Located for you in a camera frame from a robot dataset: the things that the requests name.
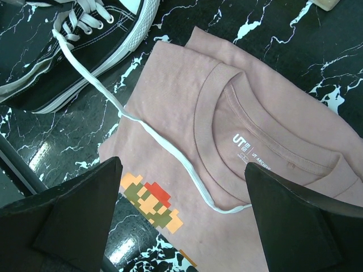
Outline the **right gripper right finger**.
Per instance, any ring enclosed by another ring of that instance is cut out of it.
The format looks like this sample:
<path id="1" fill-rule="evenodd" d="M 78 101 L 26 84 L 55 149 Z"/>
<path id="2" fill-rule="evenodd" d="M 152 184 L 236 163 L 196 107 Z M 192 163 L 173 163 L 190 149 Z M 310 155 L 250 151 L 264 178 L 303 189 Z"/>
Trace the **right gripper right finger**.
<path id="1" fill-rule="evenodd" d="M 362 271 L 362 207 L 256 163 L 245 178 L 269 271 Z"/>

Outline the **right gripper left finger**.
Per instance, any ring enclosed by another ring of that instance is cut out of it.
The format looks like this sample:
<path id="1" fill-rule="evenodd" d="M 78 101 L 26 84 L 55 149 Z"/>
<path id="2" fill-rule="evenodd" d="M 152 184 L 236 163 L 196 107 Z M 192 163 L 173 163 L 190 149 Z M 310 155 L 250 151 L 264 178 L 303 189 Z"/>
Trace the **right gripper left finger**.
<path id="1" fill-rule="evenodd" d="M 123 166 L 92 170 L 1 208 L 1 271 L 100 271 Z"/>

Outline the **black sneaker with white laces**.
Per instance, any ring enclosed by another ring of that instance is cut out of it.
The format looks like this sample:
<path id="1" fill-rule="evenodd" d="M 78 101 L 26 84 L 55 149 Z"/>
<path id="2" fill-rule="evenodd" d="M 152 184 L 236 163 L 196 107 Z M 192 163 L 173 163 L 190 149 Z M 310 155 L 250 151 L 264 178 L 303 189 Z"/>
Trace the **black sneaker with white laces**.
<path id="1" fill-rule="evenodd" d="M 72 1 L 57 15 L 52 37 L 18 79 L 1 85 L 1 104 L 46 114 L 66 105 L 92 84 L 131 121 L 98 76 L 127 58 L 147 35 L 158 1 Z"/>

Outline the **pink mario t-shirt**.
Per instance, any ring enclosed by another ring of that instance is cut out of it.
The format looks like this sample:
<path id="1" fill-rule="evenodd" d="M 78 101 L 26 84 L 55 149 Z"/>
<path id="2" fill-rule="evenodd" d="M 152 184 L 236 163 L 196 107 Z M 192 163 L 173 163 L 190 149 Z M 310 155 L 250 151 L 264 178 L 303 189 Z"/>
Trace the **pink mario t-shirt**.
<path id="1" fill-rule="evenodd" d="M 362 139 L 336 113 L 232 43 L 195 28 L 156 43 L 99 147 L 123 164 L 120 193 L 191 262 L 267 271 L 244 177 L 249 162 L 362 205 Z"/>

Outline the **wooden drying rack frame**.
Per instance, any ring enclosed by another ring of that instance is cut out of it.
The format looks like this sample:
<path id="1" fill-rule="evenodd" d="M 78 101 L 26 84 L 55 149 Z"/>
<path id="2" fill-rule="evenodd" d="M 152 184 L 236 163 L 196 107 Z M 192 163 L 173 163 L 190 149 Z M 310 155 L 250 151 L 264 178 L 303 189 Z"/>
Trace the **wooden drying rack frame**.
<path id="1" fill-rule="evenodd" d="M 310 0 L 310 2 L 324 11 L 331 11 L 340 2 L 340 0 Z"/>

